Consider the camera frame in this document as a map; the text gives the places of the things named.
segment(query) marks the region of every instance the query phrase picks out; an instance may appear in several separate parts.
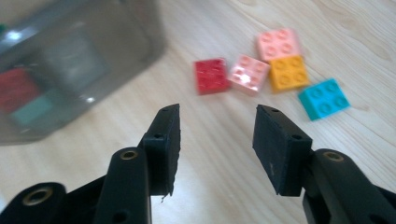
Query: wooden table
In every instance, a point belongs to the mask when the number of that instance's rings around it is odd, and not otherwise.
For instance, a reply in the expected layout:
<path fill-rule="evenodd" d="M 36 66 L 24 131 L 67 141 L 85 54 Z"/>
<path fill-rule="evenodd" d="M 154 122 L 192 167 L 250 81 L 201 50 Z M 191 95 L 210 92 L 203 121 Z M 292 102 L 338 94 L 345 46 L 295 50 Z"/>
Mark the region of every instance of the wooden table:
<path fill-rule="evenodd" d="M 49 0 L 0 0 L 13 22 Z M 396 191 L 396 4 L 391 1 L 158 1 L 167 38 L 161 59 L 50 137 L 0 147 L 0 192 L 9 202 L 39 182 L 76 189 L 106 173 L 111 155 L 136 146 L 157 111 L 181 105 L 174 196 L 152 198 L 153 223 L 305 223 L 302 198 L 275 191 L 252 149 L 257 104 L 276 107 L 314 139 L 349 155 L 375 184 Z M 192 62 L 258 57 L 256 35 L 294 28 L 312 83 L 336 78 L 351 107 L 310 121 L 298 91 L 200 96 Z"/>

